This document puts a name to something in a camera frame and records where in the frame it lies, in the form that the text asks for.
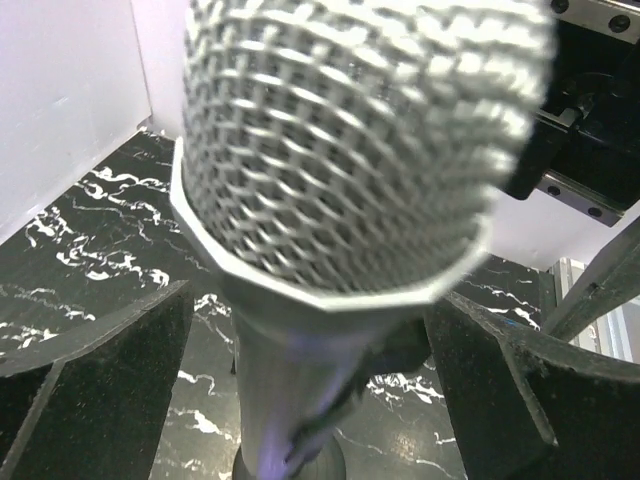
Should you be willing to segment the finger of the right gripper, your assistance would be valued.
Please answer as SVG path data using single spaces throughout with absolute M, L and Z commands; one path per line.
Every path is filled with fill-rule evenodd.
M 606 244 L 549 314 L 542 332 L 570 341 L 639 295 L 639 218 Z

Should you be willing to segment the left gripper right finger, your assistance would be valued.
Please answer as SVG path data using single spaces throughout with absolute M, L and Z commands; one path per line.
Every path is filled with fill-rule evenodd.
M 451 293 L 426 330 L 470 479 L 636 479 L 639 367 Z

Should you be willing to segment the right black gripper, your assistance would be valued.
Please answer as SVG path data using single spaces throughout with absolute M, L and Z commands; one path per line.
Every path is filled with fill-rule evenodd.
M 639 200 L 639 4 L 563 0 L 558 53 L 534 135 L 505 191 L 534 190 L 606 226 Z

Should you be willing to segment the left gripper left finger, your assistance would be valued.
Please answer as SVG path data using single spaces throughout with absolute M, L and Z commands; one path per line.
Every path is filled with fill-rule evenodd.
M 148 478 L 193 303 L 176 281 L 2 357 L 2 478 Z

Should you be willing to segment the black round-base mic stand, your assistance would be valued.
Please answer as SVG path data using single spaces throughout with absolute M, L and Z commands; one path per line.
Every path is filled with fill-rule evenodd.
M 238 324 L 232 371 L 241 443 L 233 478 L 345 478 L 336 427 L 361 405 L 373 377 L 414 373 L 430 353 L 421 318 L 368 345 L 311 337 L 286 346 Z

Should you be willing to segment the silver microphone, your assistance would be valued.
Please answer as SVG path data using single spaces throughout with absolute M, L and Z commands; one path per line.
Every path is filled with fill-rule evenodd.
M 235 329 L 368 345 L 486 258 L 543 1 L 193 1 L 170 201 Z

